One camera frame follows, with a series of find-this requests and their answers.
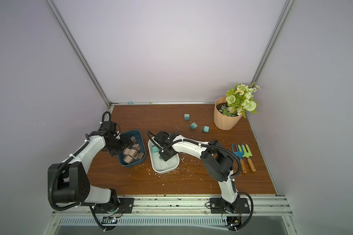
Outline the green garden fork tool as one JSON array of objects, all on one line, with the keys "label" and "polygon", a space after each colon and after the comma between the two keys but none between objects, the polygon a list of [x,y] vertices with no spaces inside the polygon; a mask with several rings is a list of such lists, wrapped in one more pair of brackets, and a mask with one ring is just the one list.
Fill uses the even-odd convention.
[{"label": "green garden fork tool", "polygon": [[252,172],[256,172],[256,168],[255,168],[255,166],[254,166],[254,164],[253,164],[253,162],[251,160],[252,152],[251,152],[249,146],[247,144],[245,144],[245,145],[242,144],[241,147],[242,147],[242,150],[244,151],[244,155],[243,156],[247,159],[247,162],[248,162],[248,164],[250,166],[251,171]]}]

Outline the peach ribbed flower pot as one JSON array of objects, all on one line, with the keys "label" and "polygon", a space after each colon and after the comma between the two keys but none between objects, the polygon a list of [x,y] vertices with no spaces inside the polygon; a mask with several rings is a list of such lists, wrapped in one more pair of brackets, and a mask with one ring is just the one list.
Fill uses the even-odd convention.
[{"label": "peach ribbed flower pot", "polygon": [[231,130],[239,122],[242,116],[228,117],[220,113],[219,106],[224,103],[226,103],[225,97],[221,97],[216,100],[213,120],[217,128],[228,131]]}]

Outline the dark teal storage tray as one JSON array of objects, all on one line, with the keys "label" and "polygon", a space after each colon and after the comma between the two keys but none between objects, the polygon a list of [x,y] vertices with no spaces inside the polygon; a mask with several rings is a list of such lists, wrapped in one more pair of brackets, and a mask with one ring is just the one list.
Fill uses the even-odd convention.
[{"label": "dark teal storage tray", "polygon": [[142,164],[146,159],[146,149],[139,130],[130,130],[120,135],[124,147],[119,151],[119,163],[125,167]]}]

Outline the corner aluminium post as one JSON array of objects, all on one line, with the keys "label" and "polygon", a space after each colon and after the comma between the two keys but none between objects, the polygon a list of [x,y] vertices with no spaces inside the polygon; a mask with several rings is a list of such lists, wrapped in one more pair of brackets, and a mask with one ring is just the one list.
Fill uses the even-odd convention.
[{"label": "corner aluminium post", "polygon": [[261,57],[261,60],[258,64],[258,67],[255,71],[255,74],[253,76],[251,83],[257,83],[257,81],[259,80],[260,75],[261,75],[263,69],[265,68],[265,65],[266,65],[266,63],[267,63],[267,61],[273,51],[274,46],[276,45],[278,37],[284,27],[284,24],[287,20],[287,17],[289,15],[294,3],[295,3],[295,0],[287,0],[285,2],[285,5],[281,11],[281,14],[280,14],[278,20],[277,20],[276,26],[275,26],[275,28],[271,34],[271,37],[267,43],[267,46],[266,46],[265,51]]},{"label": "corner aluminium post", "polygon": [[69,29],[66,21],[64,20],[60,10],[58,9],[55,1],[52,0],[45,0],[50,13],[52,14],[53,18],[55,19],[56,23],[58,24],[61,32],[63,33],[64,37],[66,38],[67,42],[69,43],[70,47],[72,48],[73,52],[77,56],[78,60],[82,64],[84,70],[86,71],[87,75],[89,76],[90,80],[92,81],[95,89],[99,93],[100,97],[102,98],[103,102],[107,107],[111,106],[111,102],[109,101],[107,95],[105,94],[101,84],[99,83],[95,73],[93,72],[91,66],[89,65],[86,57],[84,56],[81,48],[79,47],[76,39],[74,38],[71,30]]}]

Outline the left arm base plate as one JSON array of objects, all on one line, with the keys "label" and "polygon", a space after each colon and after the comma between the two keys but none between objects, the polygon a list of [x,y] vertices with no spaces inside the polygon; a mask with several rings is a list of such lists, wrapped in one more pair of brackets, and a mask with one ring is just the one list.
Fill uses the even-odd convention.
[{"label": "left arm base plate", "polygon": [[134,206],[134,198],[127,198],[127,197],[119,197],[117,201],[108,202],[105,204],[97,204],[94,207],[95,213],[132,213],[132,209]]}]

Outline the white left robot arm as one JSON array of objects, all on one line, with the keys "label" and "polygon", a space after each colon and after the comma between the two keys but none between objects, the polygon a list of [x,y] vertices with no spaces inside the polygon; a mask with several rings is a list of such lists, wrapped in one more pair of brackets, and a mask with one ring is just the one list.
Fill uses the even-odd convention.
[{"label": "white left robot arm", "polygon": [[119,131],[93,131],[85,134],[84,144],[59,164],[48,168],[48,201],[55,211],[77,206],[98,207],[99,213],[122,209],[114,189],[92,186],[87,173],[96,155],[103,151],[118,155],[132,144]]}]

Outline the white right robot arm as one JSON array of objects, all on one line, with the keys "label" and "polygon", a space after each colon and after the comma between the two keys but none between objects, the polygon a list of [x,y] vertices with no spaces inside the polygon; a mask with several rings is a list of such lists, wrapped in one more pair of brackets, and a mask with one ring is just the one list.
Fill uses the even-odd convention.
[{"label": "white right robot arm", "polygon": [[208,174],[215,179],[221,190],[220,211],[234,213],[239,209],[239,193],[235,177],[240,174],[239,158],[224,148],[217,140],[199,142],[173,133],[159,132],[152,138],[163,160],[169,160],[178,153],[185,153],[200,159]]}]

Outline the green artificial flower plant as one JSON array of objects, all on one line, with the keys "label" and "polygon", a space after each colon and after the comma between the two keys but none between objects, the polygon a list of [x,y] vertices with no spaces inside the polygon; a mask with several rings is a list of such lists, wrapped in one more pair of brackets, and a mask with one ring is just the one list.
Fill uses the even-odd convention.
[{"label": "green artificial flower plant", "polygon": [[227,91],[225,101],[219,104],[218,111],[227,117],[247,118],[247,113],[257,114],[258,102],[254,98],[254,93],[260,90],[256,83],[250,85],[236,83]]}]

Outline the aluminium front rail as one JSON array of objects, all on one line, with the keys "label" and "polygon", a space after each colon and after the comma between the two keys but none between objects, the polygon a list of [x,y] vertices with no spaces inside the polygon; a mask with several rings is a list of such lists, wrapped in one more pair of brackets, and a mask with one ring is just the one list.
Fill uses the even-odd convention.
[{"label": "aluminium front rail", "polygon": [[[207,208],[210,198],[217,194],[165,194],[165,195],[120,195],[119,199],[133,198],[132,212],[134,216],[192,216],[211,215]],[[254,215],[292,215],[291,207],[285,196],[274,194],[251,194],[249,207]]]}]

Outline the right corner aluminium post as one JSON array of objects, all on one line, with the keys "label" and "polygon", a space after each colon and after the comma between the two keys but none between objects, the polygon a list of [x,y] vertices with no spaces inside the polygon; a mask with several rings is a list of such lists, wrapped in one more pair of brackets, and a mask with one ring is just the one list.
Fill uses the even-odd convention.
[{"label": "right corner aluminium post", "polygon": [[287,20],[287,17],[289,15],[294,3],[295,3],[295,0],[287,0],[285,2],[285,5],[281,11],[281,14],[280,14],[278,20],[277,20],[276,26],[275,26],[275,28],[271,34],[271,37],[267,43],[267,46],[266,46],[265,51],[261,57],[261,60],[258,64],[258,67],[255,71],[255,74],[253,76],[251,83],[257,83],[257,81],[259,80],[260,75],[261,75],[263,69],[265,68],[265,65],[266,65],[266,63],[267,63],[267,61],[273,51],[274,46],[276,45],[278,37],[284,27],[284,24]]}]

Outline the left corner aluminium post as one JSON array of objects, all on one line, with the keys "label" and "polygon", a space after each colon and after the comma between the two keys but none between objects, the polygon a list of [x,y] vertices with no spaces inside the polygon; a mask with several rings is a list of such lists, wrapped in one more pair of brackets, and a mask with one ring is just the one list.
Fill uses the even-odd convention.
[{"label": "left corner aluminium post", "polygon": [[99,93],[100,97],[102,98],[103,102],[107,107],[111,106],[111,102],[109,101],[107,95],[105,94],[101,84],[99,83],[95,73],[93,72],[91,66],[89,65],[86,57],[84,56],[81,48],[79,47],[76,39],[74,38],[71,30],[69,29],[66,21],[64,20],[60,10],[58,9],[55,1],[52,0],[45,0],[50,13],[52,14],[53,18],[55,19],[56,23],[58,24],[61,32],[63,33],[64,37],[66,38],[67,42],[69,43],[70,47],[72,48],[73,52],[77,56],[78,60],[82,64],[84,70],[86,71],[87,75],[89,76],[90,80],[92,81],[95,89]]}]

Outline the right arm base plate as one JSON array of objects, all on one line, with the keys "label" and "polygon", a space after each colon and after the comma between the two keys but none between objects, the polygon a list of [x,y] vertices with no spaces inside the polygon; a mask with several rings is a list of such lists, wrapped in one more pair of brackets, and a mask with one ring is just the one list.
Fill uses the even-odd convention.
[{"label": "right arm base plate", "polygon": [[233,203],[228,203],[222,198],[210,198],[206,203],[206,207],[211,213],[245,213],[251,211],[247,198],[238,197]]}]

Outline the white storage tray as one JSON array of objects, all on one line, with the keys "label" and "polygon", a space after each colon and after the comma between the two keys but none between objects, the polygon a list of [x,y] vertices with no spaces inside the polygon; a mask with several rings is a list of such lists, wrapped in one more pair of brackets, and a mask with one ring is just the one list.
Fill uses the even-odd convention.
[{"label": "white storage tray", "polygon": [[180,163],[179,155],[176,154],[167,161],[163,160],[158,152],[153,151],[155,145],[149,140],[148,148],[153,170],[158,174],[166,174],[178,168]]}]

